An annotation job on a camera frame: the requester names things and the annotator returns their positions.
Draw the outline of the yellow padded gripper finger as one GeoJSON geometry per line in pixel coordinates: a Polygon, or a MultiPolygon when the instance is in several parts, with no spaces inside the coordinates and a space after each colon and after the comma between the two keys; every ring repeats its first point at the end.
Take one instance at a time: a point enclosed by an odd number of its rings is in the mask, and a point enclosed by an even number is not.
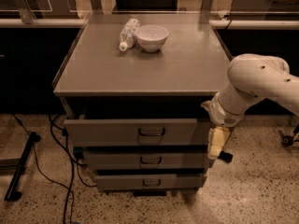
{"type": "Polygon", "coordinates": [[[230,134],[230,130],[226,127],[217,126],[209,129],[207,156],[211,160],[216,160],[220,156],[230,134]]]}
{"type": "Polygon", "coordinates": [[[212,102],[211,101],[204,101],[201,103],[201,107],[205,110],[210,110],[212,108],[212,102]]]}

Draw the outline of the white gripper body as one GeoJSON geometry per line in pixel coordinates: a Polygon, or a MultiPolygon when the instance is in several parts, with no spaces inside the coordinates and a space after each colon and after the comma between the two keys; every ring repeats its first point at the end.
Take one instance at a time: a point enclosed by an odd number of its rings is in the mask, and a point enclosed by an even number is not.
{"type": "Polygon", "coordinates": [[[240,120],[244,118],[243,114],[232,114],[225,111],[218,101],[219,95],[216,94],[208,103],[208,114],[211,121],[221,127],[234,127],[240,120]]]}

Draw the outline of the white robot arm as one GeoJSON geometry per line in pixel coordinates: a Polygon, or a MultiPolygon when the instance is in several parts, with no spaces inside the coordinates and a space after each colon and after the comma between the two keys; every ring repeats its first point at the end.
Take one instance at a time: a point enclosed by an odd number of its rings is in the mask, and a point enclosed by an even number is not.
{"type": "Polygon", "coordinates": [[[210,101],[201,103],[215,124],[208,133],[208,154],[216,160],[230,129],[246,111],[269,99],[299,116],[299,77],[290,74],[285,60],[276,56],[246,53],[234,57],[227,70],[228,82],[210,101]]]}

